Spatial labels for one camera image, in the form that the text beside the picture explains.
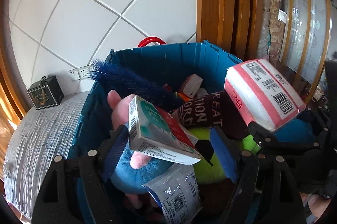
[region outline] black gift box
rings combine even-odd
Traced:
[[[36,110],[60,105],[64,95],[55,76],[33,83],[27,93]]]

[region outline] green plush toy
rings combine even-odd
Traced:
[[[206,185],[224,180],[226,178],[225,172],[210,142],[211,129],[198,127],[190,128],[189,131],[199,139],[194,146],[203,156],[198,163],[193,165],[198,184]],[[251,135],[235,142],[241,150],[246,149],[254,154],[260,150],[260,147],[254,142]]]

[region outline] green circle on box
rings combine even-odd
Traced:
[[[141,101],[140,106],[143,110],[144,115],[149,120],[150,123],[164,129],[165,131],[170,131],[169,126],[163,120],[162,116],[158,113],[157,109],[147,101]]]

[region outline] blue feather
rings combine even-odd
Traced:
[[[133,71],[116,64],[93,60],[90,64],[92,80],[98,81],[105,90],[116,90],[121,98],[135,94],[169,112],[184,102],[163,86],[138,76]]]

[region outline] silver bolt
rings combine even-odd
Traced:
[[[89,157],[94,157],[95,155],[97,155],[97,151],[96,151],[96,150],[90,150],[90,151],[88,152],[88,156],[89,156]]]
[[[243,151],[241,152],[241,154],[242,154],[244,157],[249,157],[249,156],[250,156],[250,151],[248,151],[248,150],[243,150]]]
[[[54,161],[55,161],[55,162],[59,162],[59,161],[62,160],[62,158],[63,158],[63,156],[58,155],[58,156],[54,157]]]
[[[282,156],[276,156],[276,161],[277,162],[283,162],[284,158]]]

